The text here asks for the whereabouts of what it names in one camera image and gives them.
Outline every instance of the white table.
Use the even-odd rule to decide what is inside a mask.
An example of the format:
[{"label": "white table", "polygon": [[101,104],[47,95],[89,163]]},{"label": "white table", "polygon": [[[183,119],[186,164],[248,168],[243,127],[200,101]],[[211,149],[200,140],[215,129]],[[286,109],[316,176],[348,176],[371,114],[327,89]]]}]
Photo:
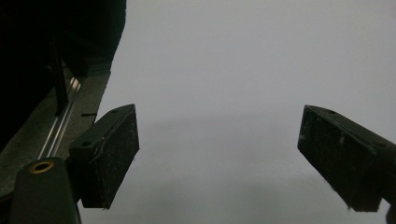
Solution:
[{"label": "white table", "polygon": [[128,0],[99,117],[136,104],[141,149],[83,223],[385,223],[297,149],[304,105],[396,142],[396,2]]}]

